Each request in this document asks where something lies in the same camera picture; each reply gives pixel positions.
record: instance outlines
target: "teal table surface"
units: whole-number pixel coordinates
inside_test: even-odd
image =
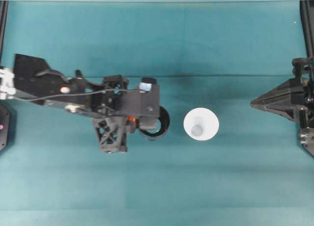
[[[88,118],[8,101],[17,127],[0,154],[1,226],[313,225],[314,159],[297,125],[250,108],[306,55],[297,1],[11,2],[2,63],[14,53],[94,81],[122,73],[130,88],[156,76],[171,125],[107,155]],[[210,141],[183,129],[195,107],[219,118]]]

